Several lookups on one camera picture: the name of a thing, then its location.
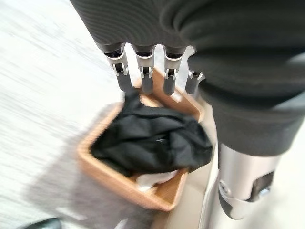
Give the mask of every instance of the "wooden tray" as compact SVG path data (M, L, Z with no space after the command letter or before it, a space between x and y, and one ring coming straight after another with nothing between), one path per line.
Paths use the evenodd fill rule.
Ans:
M178 88L175 89L172 96L165 95L163 92L163 81L163 75L154 69L154 90L151 95L145 95L141 91L141 86L136 86L140 90L142 103L147 106L166 106L192 115L198 121L201 121L203 114L200 111L199 104L189 95L183 94ZM94 158L90 152L93 142L108 127L121 109L122 104L116 106L79 144L78 159L80 166L86 174L130 202L144 208L170 211L179 201L187 177L187 169L180 169L171 180L156 185L146 192L142 192L135 183L138 175L130 178L125 177Z

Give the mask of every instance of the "gray carpet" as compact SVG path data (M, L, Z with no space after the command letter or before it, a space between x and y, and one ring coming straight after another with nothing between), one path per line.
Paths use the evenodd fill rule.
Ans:
M77 144L122 93L70 2L0 0L0 53L0 228L55 216L66 229L149 228L154 211L78 167ZM135 81L130 46L127 54ZM179 75L184 85L185 59Z

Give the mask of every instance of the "black cloth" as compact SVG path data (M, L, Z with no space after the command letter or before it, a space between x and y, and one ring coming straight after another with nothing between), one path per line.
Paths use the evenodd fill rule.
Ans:
M130 176L132 172L195 170L210 162L212 144L191 116L141 103L137 89L125 94L122 111L91 147L92 155Z

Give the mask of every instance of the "robotic hand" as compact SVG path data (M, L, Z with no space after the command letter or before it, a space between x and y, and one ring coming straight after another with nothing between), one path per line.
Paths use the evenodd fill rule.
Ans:
M154 47L165 54L164 91L174 92L185 47L196 49L186 91L212 105L219 142L219 198L241 219L269 192L281 155L305 114L302 0L71 0L119 86L131 87L126 42L143 90L153 88Z

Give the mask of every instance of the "black shoe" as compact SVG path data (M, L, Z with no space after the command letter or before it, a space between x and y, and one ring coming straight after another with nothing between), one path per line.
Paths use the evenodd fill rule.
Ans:
M20 229L61 229L59 218L50 218L37 223L33 223Z

